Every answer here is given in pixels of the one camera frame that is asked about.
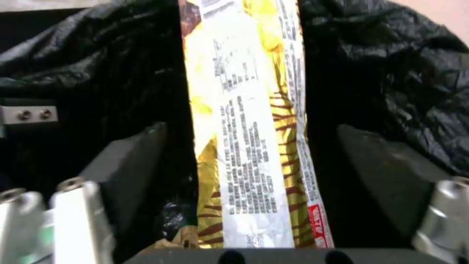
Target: crumpled plastic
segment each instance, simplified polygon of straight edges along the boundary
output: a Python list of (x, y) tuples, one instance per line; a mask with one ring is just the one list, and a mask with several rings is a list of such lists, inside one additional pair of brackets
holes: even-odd
[(469, 54), (455, 35), (383, 0), (304, 0), (300, 15), (310, 131), (379, 132), (469, 176)]
[[(303, 0), (299, 10), (310, 143), (350, 124), (407, 142), (469, 176), (469, 55), (456, 36), (382, 0)], [(155, 207), (175, 193), (196, 203), (178, 12), (176, 1), (117, 1), (1, 54), (0, 97), (54, 99), (61, 124), (54, 136), (0, 140), (1, 174), (51, 192), (110, 141), (164, 121), (168, 144), (158, 161), (165, 166)], [(158, 234), (153, 241), (173, 239), (158, 227), (149, 233)]]
[[(129, 238), (131, 246), (116, 259), (173, 240), (180, 226), (169, 232), (166, 225), (163, 232), (168, 202), (197, 206), (178, 14), (173, 1), (113, 2), (83, 10), (0, 55), (0, 98), (53, 99), (61, 126), (47, 135), (0, 139), (0, 174), (11, 181), (8, 187), (40, 191), (47, 202), (58, 183), (78, 176), (109, 142), (166, 123), (148, 197), (154, 205), (140, 212), (148, 232)], [(197, 225), (192, 219), (186, 223)]]

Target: screw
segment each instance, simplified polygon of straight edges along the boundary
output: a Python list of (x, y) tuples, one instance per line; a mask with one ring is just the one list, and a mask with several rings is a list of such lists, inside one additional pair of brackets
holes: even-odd
[(44, 109), (39, 114), (41, 119), (49, 119), (51, 115), (52, 115), (52, 112), (49, 109)]
[(16, 117), (22, 121), (28, 120), (31, 118), (31, 112), (28, 110), (19, 111)]

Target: nutrition label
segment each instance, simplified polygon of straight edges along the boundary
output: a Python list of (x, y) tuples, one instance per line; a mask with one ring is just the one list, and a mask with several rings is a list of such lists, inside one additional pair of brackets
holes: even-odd
[(231, 1), (207, 0), (216, 84), (224, 247), (294, 246), (256, 24)]
[[(240, 128), (236, 127), (234, 103), (239, 109)], [(260, 164), (269, 162), (269, 153), (265, 139), (259, 135), (257, 122), (246, 124), (241, 96), (237, 96), (236, 102), (230, 100), (226, 106), (222, 106), (220, 112), (225, 160), (229, 161), (225, 164), (229, 214), (276, 213), (272, 177), (259, 169)], [(238, 129), (242, 132), (242, 138), (236, 136)], [(246, 153), (245, 161), (241, 160), (241, 151)]]

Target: yellow wrapper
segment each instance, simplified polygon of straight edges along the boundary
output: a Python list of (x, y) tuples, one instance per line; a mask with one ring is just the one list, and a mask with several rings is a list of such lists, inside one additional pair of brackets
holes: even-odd
[(305, 136), (296, 2), (179, 5), (200, 247), (333, 247)]

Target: black surface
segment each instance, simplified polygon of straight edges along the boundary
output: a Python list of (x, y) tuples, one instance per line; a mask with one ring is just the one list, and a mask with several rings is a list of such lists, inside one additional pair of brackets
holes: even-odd
[(136, 256), (125, 264), (443, 264), (407, 249), (162, 249)]
[(0, 12), (0, 53), (40, 34), (80, 9)]
[(158, 184), (156, 167), (166, 141), (166, 126), (156, 124), (130, 138), (116, 140), (80, 173), (101, 186), (101, 196), (116, 238), (115, 261), (122, 262), (148, 243), (159, 212), (150, 213)]
[(338, 135), (366, 192), (397, 234), (411, 241), (428, 208), (436, 182), (451, 176), (401, 142), (342, 125)]

